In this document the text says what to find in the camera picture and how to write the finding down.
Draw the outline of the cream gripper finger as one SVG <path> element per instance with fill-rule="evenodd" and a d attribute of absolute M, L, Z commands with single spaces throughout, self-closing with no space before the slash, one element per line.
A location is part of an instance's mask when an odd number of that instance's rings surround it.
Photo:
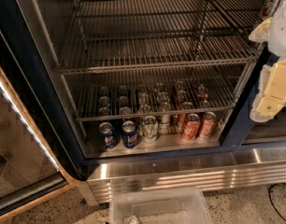
<path fill-rule="evenodd" d="M 256 43 L 263 43 L 268 40 L 271 18 L 261 22 L 249 35 L 249 40 Z"/>
<path fill-rule="evenodd" d="M 286 104 L 286 59 L 281 58 L 272 66 L 263 66 L 258 90 L 251 106 L 250 119 L 267 122 Z"/>

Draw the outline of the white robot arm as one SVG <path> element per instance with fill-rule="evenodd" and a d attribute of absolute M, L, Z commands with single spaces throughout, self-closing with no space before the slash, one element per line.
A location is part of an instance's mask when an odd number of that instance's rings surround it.
<path fill-rule="evenodd" d="M 267 122 L 286 104 L 286 0 L 250 33 L 249 40 L 266 42 L 268 50 L 279 57 L 274 64 L 263 66 L 250 111 L 251 120 Z"/>

